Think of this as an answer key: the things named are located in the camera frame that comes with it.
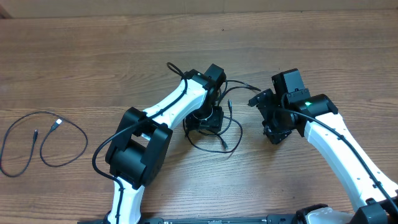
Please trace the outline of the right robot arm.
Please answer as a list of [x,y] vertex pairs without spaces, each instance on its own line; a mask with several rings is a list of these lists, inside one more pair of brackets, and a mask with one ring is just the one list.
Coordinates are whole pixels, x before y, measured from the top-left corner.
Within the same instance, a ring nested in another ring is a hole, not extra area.
[[279,144],[298,131],[326,160],[354,211],[319,203],[297,210],[287,223],[397,223],[397,184],[365,153],[329,97],[312,96],[296,68],[272,76],[272,83],[248,102],[264,118],[264,135]]

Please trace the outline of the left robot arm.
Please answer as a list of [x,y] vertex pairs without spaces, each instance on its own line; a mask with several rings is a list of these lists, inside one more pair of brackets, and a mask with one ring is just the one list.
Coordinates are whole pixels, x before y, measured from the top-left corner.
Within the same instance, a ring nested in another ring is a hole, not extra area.
[[215,64],[205,73],[182,72],[172,63],[167,66],[181,76],[178,87],[150,108],[129,108],[108,141],[105,161],[115,189],[112,209],[103,223],[139,222],[144,188],[159,173],[173,130],[183,120],[189,131],[216,134],[221,130],[223,111],[216,101],[226,81],[224,70]]

